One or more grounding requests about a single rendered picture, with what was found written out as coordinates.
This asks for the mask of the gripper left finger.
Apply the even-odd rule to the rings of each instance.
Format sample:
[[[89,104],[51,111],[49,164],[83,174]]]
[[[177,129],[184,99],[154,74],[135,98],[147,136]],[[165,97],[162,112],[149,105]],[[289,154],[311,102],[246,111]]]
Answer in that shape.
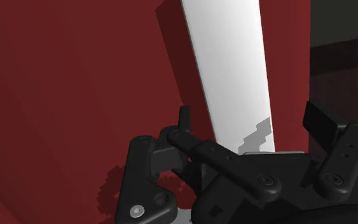
[[[171,170],[187,183],[197,199],[192,205],[192,224],[226,224],[238,200],[247,194],[259,204],[280,197],[282,183],[253,163],[212,141],[191,134],[189,106],[179,110],[176,126],[165,127],[158,138],[138,136],[131,140],[123,173],[116,224],[171,224],[178,215],[174,193],[158,184],[161,172]]]

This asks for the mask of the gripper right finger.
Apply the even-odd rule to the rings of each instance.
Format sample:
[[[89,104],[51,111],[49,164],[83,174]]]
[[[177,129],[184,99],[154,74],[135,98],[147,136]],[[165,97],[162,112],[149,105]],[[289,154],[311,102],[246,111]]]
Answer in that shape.
[[[358,123],[345,123],[315,103],[306,103],[303,126],[327,153],[313,187],[333,202],[348,200],[358,177]]]

